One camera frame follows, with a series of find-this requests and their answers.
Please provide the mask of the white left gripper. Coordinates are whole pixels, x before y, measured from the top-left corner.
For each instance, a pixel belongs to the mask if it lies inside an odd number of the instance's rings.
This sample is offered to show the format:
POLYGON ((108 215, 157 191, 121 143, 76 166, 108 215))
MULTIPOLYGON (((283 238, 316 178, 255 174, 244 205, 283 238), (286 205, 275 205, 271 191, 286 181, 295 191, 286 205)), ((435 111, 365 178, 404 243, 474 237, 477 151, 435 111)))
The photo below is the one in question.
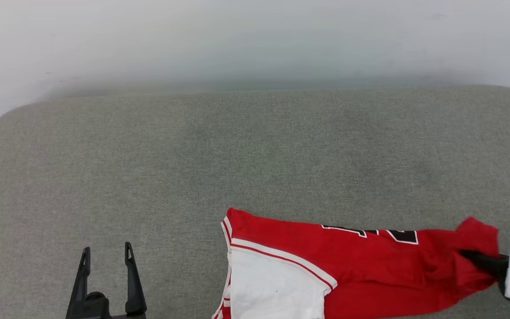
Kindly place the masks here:
MULTIPOLYGON (((90 275, 91 250, 84 248, 79 265, 77 267, 76 279, 73 284, 66 319, 81 319, 86 312, 86 297, 88 288, 88 277, 90 275)), ((138 268, 136 266, 133 247, 129 241, 125 242, 125 265, 127 268, 127 300, 125 303, 126 314, 114 315, 111 319, 147 319, 147 303, 144 297, 142 283, 138 268)))

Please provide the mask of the red Bulls basketball jersey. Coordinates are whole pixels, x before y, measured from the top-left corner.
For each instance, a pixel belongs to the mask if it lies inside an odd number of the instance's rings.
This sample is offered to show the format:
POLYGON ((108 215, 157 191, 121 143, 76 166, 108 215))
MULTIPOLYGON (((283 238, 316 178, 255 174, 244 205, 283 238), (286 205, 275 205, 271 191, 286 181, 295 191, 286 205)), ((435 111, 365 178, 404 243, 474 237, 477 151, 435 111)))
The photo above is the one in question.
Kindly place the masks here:
POLYGON ((497 258, 498 229, 353 230, 230 208, 228 272, 211 319, 383 319, 453 307, 496 280, 463 250, 497 258))

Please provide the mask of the grey fabric sofa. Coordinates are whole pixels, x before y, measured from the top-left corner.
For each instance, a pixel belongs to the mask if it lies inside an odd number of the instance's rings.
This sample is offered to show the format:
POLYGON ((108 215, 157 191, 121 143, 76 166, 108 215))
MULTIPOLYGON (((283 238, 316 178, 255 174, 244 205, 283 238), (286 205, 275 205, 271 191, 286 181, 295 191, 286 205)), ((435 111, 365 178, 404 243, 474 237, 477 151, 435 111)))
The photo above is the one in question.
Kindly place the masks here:
POLYGON ((229 207, 329 226, 451 230, 510 249, 510 88, 104 97, 0 117, 0 319, 64 319, 89 290, 126 301, 130 241, 148 318, 208 319, 229 207))

